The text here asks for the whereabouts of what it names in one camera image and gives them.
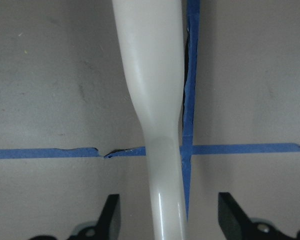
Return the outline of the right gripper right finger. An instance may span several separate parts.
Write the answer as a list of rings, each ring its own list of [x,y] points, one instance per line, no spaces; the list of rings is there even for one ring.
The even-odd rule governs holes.
[[[300,240],[300,230],[291,237],[264,220],[253,221],[229,192],[218,193],[217,216],[227,240]]]

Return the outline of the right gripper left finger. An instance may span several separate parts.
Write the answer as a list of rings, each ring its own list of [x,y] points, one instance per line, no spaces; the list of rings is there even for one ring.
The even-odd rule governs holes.
[[[121,198],[119,194],[110,194],[96,223],[83,226],[67,240],[118,240],[120,230]]]

